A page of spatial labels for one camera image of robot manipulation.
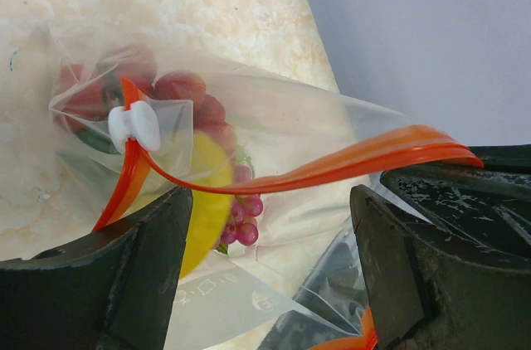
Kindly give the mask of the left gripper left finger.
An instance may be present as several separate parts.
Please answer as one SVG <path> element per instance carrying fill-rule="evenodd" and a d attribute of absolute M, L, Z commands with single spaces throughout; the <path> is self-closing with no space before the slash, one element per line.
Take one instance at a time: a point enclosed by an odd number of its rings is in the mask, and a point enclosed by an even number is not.
<path fill-rule="evenodd" d="M 191 212 L 191 191 L 176 187 L 99 231 L 3 261 L 2 348 L 163 348 Z"/>

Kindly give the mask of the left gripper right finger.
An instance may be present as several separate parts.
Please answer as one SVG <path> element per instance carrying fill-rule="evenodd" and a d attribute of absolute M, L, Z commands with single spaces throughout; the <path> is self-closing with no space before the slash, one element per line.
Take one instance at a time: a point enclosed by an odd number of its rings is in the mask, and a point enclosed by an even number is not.
<path fill-rule="evenodd" d="M 365 185 L 350 207 L 379 349 L 528 349 L 530 260 L 476 245 Z"/>

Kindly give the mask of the purple grape bunch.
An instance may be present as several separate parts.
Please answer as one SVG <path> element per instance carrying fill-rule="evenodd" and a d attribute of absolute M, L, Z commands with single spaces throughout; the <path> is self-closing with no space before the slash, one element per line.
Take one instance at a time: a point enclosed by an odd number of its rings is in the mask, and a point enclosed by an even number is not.
<path fill-rule="evenodd" d="M 227 121 L 225 106 L 207 92 L 206 81 L 200 75 L 185 70 L 171 71 L 155 82 L 153 95 L 158 100 L 193 102 L 192 126 L 194 143 L 199 147 L 199 168 L 208 169 L 208 151 L 213 152 L 214 158 L 212 173 L 198 179 L 197 185 L 225 187 L 247 182 L 255 176 L 250 156 L 238 143 L 236 130 Z M 234 243 L 254 245 L 259 238 L 257 217 L 264 209 L 261 195 L 212 193 L 210 196 L 222 203 L 222 209 L 214 216 L 224 223 L 213 249 L 227 255 Z"/>

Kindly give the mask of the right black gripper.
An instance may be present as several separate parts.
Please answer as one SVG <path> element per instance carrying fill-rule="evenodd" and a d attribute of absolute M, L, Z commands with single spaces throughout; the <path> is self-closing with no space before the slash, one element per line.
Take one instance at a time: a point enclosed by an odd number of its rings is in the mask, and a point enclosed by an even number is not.
<path fill-rule="evenodd" d="M 309 349 L 362 336 L 368 296 L 356 239 L 336 237 L 293 296 L 302 307 L 282 314 L 259 349 Z"/>

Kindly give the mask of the clear zip top bag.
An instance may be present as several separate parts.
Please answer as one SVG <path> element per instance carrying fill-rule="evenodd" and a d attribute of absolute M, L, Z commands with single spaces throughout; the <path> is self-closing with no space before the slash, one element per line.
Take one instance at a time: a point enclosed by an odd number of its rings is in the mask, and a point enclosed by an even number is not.
<path fill-rule="evenodd" d="M 155 82 L 174 70 L 200 75 L 225 106 L 255 176 L 241 184 L 193 184 L 193 102 L 146 96 L 122 78 L 124 104 L 108 115 L 117 155 L 56 151 L 90 199 L 96 227 L 146 207 L 174 187 L 216 194 L 259 194 L 254 245 L 214 249 L 180 278 L 167 345 L 204 349 L 243 334 L 257 344 L 260 326 L 273 328 L 293 296 L 346 226 L 348 187 L 368 175 L 419 163 L 479 167 L 469 148 L 391 109 L 293 81 L 234 61 L 190 51 L 151 36 L 95 24 L 44 30 L 54 84 L 63 64 L 97 60 L 111 48 L 142 41 L 157 61 Z"/>

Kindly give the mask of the yellow starfruit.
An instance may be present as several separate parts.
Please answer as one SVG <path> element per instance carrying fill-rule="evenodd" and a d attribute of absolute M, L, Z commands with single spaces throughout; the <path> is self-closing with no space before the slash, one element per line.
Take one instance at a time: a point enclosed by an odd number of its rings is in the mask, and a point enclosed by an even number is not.
<path fill-rule="evenodd" d="M 193 184 L 225 187 L 233 183 L 232 167 L 226 152 L 203 132 L 193 138 L 192 172 L 202 176 Z M 225 229 L 231 196 L 192 191 L 192 214 L 183 254 L 180 278 L 189 275 L 215 249 Z"/>

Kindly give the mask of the red strawberry bunch with leaves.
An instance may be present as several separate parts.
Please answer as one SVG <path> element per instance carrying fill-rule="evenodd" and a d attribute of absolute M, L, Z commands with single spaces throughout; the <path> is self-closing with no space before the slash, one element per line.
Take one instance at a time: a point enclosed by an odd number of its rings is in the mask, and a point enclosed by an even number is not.
<path fill-rule="evenodd" d="M 148 97 L 153 96 L 157 61 L 142 41 L 111 48 L 97 60 L 63 64 L 51 97 L 51 117 L 59 149 L 77 153 L 117 155 L 110 139 L 108 115 L 124 104 L 121 79 L 132 80 Z"/>

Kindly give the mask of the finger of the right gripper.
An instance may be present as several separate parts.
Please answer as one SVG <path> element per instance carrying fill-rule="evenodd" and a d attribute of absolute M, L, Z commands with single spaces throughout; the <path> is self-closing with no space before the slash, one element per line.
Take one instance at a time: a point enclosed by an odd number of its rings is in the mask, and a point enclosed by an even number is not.
<path fill-rule="evenodd" d="M 436 226 L 506 254 L 530 256 L 530 173 L 428 163 L 380 183 Z"/>
<path fill-rule="evenodd" d="M 504 173 L 531 173 L 531 145 L 474 146 L 470 150 L 482 160 L 485 169 Z"/>

